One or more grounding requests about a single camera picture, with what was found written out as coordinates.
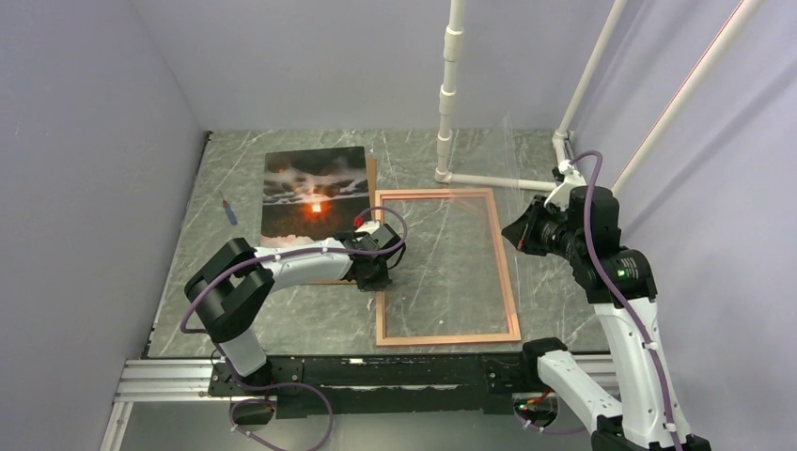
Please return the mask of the clear acrylic sheet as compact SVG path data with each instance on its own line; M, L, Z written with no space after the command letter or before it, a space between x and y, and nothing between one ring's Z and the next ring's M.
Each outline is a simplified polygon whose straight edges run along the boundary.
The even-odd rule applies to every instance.
M523 167L517 156L513 117L504 114L490 128L459 130L453 136L449 170L455 174L518 179ZM434 181L434 135L411 131L397 140L384 139L380 158L379 186L382 189L490 188L495 196L500 233L524 209L526 192L518 188L481 186L472 183L442 184ZM516 301L515 278L518 259L503 239Z

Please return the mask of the wooden picture frame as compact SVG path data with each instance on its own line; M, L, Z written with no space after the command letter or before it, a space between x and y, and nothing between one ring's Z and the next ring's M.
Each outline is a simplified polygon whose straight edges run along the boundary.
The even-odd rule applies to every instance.
M516 343L521 327L490 188L379 190L409 227L375 300L379 348Z

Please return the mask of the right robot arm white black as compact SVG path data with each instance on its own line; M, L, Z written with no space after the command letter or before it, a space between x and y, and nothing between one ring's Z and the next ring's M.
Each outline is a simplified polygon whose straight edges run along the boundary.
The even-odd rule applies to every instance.
M619 396L554 337L524 343L519 380L530 390L556 394L579 418L594 450L709 450L710 442L692 432L669 378L649 261L621 244L618 215L609 189L579 186L562 205L535 196L502 235L524 254L569 263L607 338Z

